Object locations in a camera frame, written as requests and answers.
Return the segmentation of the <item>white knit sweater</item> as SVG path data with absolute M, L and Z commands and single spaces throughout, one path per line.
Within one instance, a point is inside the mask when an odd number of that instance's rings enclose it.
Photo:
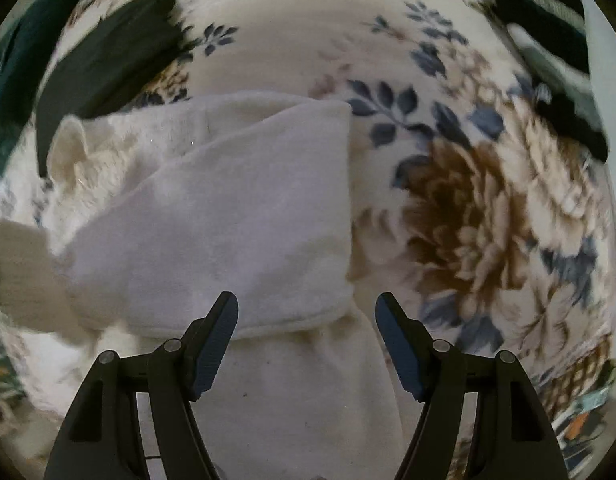
M 220 292 L 238 322 L 193 408 L 227 479 L 386 479 L 395 390 L 347 274 L 342 102 L 237 92 L 64 117 L 39 224 L 0 212 L 0 333 L 58 424 L 95 356 L 156 348 Z

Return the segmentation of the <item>floral fleece blanket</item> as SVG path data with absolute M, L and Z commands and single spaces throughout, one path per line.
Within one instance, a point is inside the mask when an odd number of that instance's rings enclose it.
M 77 3 L 37 104 L 56 64 L 130 1 Z M 594 384 L 614 331 L 607 181 L 536 111 L 526 63 L 474 0 L 177 0 L 171 21 L 178 58 L 108 115 L 237 92 L 350 107 L 347 278 L 393 382 L 399 462 L 423 410 L 376 327 L 382 292 L 460 350 L 514 352 L 550 418 Z M 33 224 L 52 186 L 38 175 L 37 104 L 0 181 L 0 212 Z M 32 407 L 0 342 L 20 385 L 0 431 L 40 478 L 64 418 Z

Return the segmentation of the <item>black folded garment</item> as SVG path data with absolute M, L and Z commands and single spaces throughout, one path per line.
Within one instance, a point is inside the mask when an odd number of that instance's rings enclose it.
M 53 68 L 36 109 L 38 175 L 67 115 L 92 119 L 128 104 L 178 58 L 184 41 L 171 21 L 177 0 L 132 0 L 100 21 Z

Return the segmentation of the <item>dark teal pillow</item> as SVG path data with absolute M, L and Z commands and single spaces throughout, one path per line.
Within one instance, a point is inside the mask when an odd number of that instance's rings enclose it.
M 0 40 L 0 181 L 30 123 L 58 38 L 80 0 L 36 0 Z

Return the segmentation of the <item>black green striped garment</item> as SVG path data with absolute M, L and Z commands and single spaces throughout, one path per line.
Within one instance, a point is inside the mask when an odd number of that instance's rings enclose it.
M 558 136 L 606 162 L 609 146 L 592 90 L 582 1 L 489 0 L 489 8 L 531 73 L 539 115 Z

